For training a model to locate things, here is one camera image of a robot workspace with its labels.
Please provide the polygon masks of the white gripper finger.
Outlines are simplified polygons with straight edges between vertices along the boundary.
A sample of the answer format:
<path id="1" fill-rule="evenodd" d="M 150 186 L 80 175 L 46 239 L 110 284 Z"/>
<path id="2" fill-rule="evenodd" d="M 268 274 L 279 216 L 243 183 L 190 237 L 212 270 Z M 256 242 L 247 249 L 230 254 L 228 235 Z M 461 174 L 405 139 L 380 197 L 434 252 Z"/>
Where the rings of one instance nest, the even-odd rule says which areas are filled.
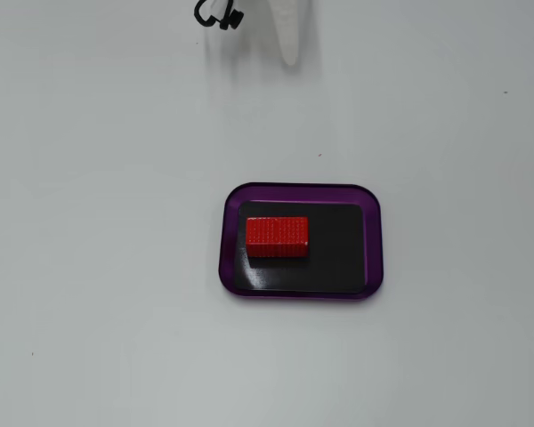
<path id="1" fill-rule="evenodd" d="M 288 66 L 294 66 L 299 48 L 298 1 L 270 0 L 270 8 L 282 59 Z"/>

